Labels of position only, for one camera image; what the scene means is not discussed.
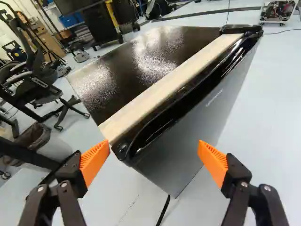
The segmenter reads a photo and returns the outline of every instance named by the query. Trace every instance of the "black cable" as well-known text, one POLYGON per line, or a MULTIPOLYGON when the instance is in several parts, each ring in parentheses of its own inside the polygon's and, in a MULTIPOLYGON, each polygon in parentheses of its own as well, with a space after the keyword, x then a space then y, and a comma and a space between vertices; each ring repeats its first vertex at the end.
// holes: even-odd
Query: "black cable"
POLYGON ((18 113, 18 111, 19 111, 19 109, 16 111, 16 113, 14 113, 12 116, 10 116, 10 117, 8 118, 8 120, 10 120, 12 117, 14 117, 14 116, 18 113))
POLYGON ((14 106, 12 106, 11 108, 9 108, 4 114, 7 114, 13 108, 14 108, 14 106))
POLYGON ((166 212, 166 210, 168 208, 169 202, 170 202, 170 195, 168 195, 168 197, 166 199, 165 205, 164 205, 163 210, 162 210, 162 212, 160 214, 160 217, 159 217, 159 219, 158 219, 158 221, 156 223, 156 226, 160 226, 160 224, 162 222, 162 219, 164 217, 164 214, 165 214, 165 212, 166 212))
POLYGON ((229 11, 230 11, 230 0, 228 1, 228 14, 227 14, 226 24, 227 24, 228 18, 229 18, 229 11))
POLYGON ((280 33, 288 32, 288 31, 301 31, 301 28, 289 29, 289 30, 285 30, 285 31, 281 31, 281 32, 276 32, 276 33, 263 33, 263 34, 280 34, 280 33))

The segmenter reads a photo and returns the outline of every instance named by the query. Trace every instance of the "white wall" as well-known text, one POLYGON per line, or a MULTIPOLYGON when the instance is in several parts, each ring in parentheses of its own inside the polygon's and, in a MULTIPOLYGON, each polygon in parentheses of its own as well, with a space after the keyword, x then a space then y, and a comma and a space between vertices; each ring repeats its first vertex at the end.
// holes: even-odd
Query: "white wall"
MULTIPOLYGON (((48 22, 46 17, 44 15, 41 16, 39 14, 37 9, 31 2, 31 0, 2 0, 2 1, 11 5, 11 7, 14 10, 22 11, 28 18, 37 17, 42 23, 47 25, 46 28, 48 29, 48 31, 50 33, 54 32, 53 27, 48 22)), ((9 8, 7 6, 5 6, 4 4, 0 4, 0 9, 5 9, 9 14, 12 14, 11 11, 9 10, 9 8)), ((57 10, 57 9, 49 10, 48 14, 49 14, 50 18, 52 19, 52 21, 54 22, 54 24, 56 25, 56 27, 59 30, 61 30, 64 27, 58 20, 59 11, 57 10, 57 12, 55 12, 55 10, 57 10)), ((21 44, 19 38, 11 31, 11 29, 4 22, 0 21, 0 58, 9 59, 5 50, 3 50, 1 48, 1 46, 5 45, 13 40, 16 40, 22 47, 22 44, 21 44)))

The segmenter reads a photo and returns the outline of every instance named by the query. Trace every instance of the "wood plank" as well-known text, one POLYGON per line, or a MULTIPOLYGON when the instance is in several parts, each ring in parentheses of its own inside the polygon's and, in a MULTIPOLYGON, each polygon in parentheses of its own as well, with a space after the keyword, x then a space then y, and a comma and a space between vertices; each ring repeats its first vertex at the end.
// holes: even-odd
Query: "wood plank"
POLYGON ((172 96, 199 74, 243 34, 224 34, 212 41, 180 66, 149 87, 98 128, 112 145, 124 133, 138 124, 153 109, 172 96))

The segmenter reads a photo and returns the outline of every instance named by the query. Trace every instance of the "brand logo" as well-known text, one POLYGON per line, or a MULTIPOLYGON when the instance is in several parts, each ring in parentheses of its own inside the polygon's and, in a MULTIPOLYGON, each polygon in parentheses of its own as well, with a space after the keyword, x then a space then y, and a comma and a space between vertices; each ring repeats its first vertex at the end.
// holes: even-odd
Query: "brand logo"
POLYGON ((209 105, 222 93, 223 89, 221 89, 207 104, 206 107, 209 107, 209 105))

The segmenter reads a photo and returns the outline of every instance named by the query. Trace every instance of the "orange clamp jaw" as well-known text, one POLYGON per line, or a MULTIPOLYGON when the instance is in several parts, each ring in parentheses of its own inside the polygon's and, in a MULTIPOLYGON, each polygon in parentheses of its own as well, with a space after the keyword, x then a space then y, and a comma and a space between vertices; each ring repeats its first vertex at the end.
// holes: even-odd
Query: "orange clamp jaw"
POLYGON ((198 145, 198 156, 219 188, 222 188, 228 170, 226 155, 215 147, 200 140, 198 145))
POLYGON ((105 140, 81 155, 79 169, 87 188, 110 155, 109 141, 105 140))

